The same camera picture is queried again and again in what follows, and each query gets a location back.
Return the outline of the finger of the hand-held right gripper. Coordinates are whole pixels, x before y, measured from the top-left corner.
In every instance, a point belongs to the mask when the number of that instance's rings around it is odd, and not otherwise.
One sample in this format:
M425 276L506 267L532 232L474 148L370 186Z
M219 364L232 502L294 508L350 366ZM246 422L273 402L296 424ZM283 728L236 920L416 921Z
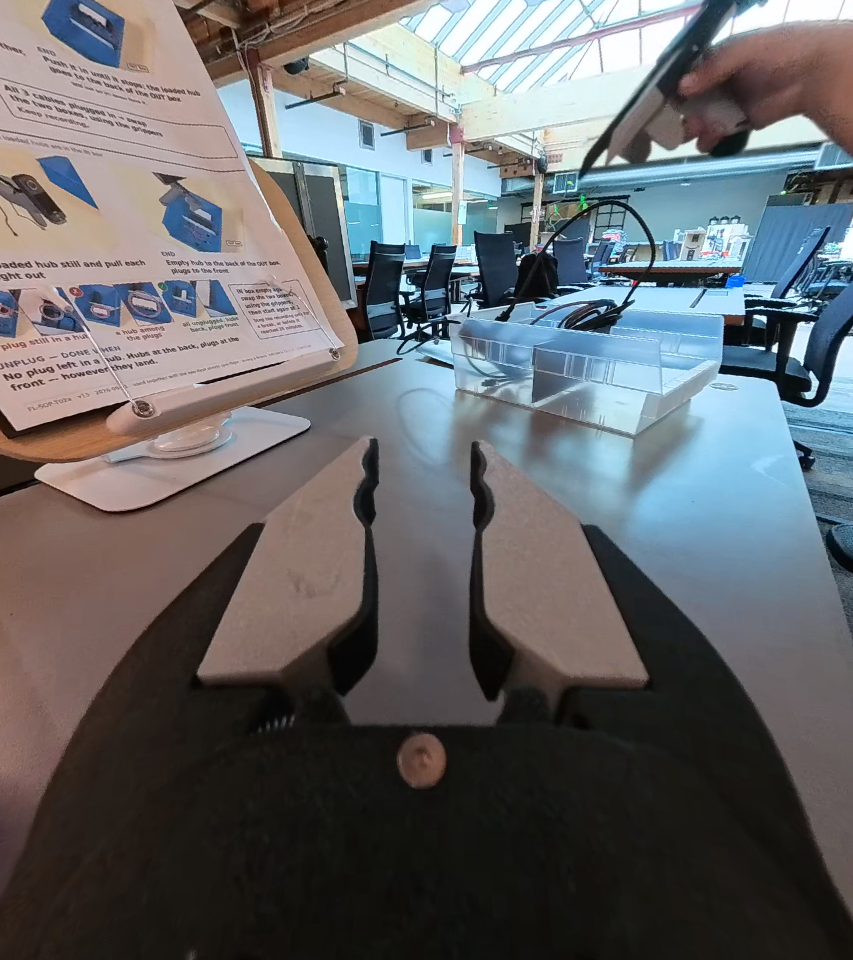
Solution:
M616 158L639 162L641 150L651 145L674 151L688 140L683 114L658 86L638 91L589 147L579 169L585 176L601 155L606 164Z

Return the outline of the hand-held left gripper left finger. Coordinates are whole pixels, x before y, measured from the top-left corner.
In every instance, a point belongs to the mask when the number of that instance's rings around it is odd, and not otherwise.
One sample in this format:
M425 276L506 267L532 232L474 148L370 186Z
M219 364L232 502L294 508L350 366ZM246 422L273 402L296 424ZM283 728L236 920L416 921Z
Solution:
M207 688L349 693L378 650L380 448L363 437L271 510L197 671Z

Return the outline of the clear plastic bin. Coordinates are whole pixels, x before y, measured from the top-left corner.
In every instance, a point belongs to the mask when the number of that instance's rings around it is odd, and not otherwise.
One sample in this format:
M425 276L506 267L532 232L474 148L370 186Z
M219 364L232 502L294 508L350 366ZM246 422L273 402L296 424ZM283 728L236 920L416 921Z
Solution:
M453 322L457 390L636 437L720 371L721 314L629 305L613 323L567 326L581 309L523 303Z

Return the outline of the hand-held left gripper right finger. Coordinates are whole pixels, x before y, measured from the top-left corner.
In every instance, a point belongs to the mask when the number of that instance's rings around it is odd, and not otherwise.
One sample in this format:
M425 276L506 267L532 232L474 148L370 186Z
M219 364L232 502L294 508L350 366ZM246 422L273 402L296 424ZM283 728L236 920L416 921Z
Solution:
M643 664L579 518L487 441L470 448L468 653L488 700L642 690Z

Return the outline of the wooden document stand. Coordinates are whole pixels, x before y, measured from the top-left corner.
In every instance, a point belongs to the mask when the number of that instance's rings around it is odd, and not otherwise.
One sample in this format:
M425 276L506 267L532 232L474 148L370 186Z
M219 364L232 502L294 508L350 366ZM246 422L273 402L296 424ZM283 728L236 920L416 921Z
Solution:
M107 243L0 258L0 455L102 513L156 506L305 434L262 410L343 373L358 339L287 197L264 171L201 177L239 214L240 251L162 239L146 200L176 168L94 163Z

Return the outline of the dark fabric partition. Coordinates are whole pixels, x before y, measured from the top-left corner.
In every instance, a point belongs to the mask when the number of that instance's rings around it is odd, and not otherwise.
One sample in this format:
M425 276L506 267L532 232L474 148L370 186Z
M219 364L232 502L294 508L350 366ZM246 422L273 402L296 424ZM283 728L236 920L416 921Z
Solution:
M743 263L747 282L779 282L814 230L828 228L827 243L841 243L853 219L853 203L768 206Z

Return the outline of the person's right hand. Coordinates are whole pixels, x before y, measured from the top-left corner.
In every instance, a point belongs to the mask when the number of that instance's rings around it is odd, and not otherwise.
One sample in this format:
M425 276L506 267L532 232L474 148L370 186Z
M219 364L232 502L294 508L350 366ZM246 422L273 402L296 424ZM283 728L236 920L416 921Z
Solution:
M793 116L815 123L853 157L853 114L842 78L853 21L810 21L737 34L712 47L678 83L693 102L723 90L753 129Z

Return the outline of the printed instruction sheet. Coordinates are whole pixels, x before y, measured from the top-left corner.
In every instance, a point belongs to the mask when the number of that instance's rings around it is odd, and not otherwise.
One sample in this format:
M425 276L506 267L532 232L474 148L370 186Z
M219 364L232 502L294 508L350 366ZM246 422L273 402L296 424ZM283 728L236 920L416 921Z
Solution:
M0 2L0 430L342 347L172 2Z

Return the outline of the wooden table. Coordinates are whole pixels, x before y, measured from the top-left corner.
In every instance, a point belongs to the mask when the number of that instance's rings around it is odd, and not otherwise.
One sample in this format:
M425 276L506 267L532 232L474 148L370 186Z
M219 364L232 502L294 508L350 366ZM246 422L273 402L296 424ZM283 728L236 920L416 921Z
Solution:
M656 287L723 287L730 278L745 282L742 266L728 260L656 260L646 262L608 263L597 269L605 280L631 283L652 283Z

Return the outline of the dark framed panel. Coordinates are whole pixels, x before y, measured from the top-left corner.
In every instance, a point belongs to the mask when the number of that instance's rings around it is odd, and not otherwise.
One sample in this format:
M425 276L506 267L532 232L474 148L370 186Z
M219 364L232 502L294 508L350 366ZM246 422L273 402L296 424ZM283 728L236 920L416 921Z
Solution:
M358 305L340 169L311 159L251 156L287 198L342 306Z

